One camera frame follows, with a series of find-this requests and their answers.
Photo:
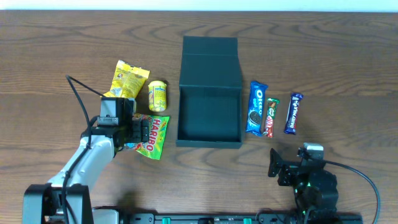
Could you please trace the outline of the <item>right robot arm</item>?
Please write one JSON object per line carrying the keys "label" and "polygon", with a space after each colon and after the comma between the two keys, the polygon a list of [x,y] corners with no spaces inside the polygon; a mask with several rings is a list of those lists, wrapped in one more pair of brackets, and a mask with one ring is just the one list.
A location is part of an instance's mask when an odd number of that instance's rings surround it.
{"label": "right robot arm", "polygon": [[300,162],[287,161],[271,149],[268,176],[278,177],[280,186],[293,188],[297,223],[321,223],[334,219],[338,201],[337,179],[324,169],[323,146],[306,142],[298,149],[297,155]]}

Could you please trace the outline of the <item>yellow snack bag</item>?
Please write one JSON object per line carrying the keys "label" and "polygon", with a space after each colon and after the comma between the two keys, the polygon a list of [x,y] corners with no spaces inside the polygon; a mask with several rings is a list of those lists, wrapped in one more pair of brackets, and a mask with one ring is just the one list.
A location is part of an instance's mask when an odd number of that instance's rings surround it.
{"label": "yellow snack bag", "polygon": [[149,75],[149,70],[119,60],[116,65],[111,88],[104,96],[135,100]]}

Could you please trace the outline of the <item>Haribo gummy candy bag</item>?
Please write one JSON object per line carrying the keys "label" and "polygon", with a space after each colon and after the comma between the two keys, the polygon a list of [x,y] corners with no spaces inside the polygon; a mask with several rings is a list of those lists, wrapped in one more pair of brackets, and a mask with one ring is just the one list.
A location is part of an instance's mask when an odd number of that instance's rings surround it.
{"label": "Haribo gummy candy bag", "polygon": [[139,121],[144,128],[147,127],[148,135],[144,136],[144,141],[125,143],[124,149],[136,151],[149,159],[160,160],[169,119],[169,116],[134,114],[132,120]]}

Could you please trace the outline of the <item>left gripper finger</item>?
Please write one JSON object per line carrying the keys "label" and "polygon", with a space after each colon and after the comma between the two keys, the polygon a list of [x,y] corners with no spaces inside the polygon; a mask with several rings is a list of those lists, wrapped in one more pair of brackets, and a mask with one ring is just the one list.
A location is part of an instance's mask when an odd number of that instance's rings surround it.
{"label": "left gripper finger", "polygon": [[141,140],[142,142],[149,140],[149,121],[147,119],[141,120]]}
{"label": "left gripper finger", "polygon": [[141,142],[141,141],[142,141],[141,121],[140,120],[132,120],[131,132],[130,132],[130,142]]}

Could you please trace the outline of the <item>blue Oreo cookie pack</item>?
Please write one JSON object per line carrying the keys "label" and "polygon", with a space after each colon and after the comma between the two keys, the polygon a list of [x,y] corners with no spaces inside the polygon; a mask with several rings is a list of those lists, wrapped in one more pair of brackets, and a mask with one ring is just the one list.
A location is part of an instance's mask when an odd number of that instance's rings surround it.
{"label": "blue Oreo cookie pack", "polygon": [[248,118],[246,123],[246,132],[261,136],[261,125],[263,110],[266,100],[266,90],[268,86],[257,81],[252,81],[250,86],[250,95],[248,103]]}

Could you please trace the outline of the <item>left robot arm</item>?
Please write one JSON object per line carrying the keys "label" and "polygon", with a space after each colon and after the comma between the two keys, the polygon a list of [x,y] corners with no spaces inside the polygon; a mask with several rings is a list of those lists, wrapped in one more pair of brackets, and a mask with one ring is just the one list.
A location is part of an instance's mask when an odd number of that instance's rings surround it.
{"label": "left robot arm", "polygon": [[93,208],[90,190],[125,144],[143,141],[147,125],[133,118],[135,112],[133,98],[103,97],[100,114],[89,120],[63,169],[25,191],[23,223],[129,223],[129,215],[117,208]]}

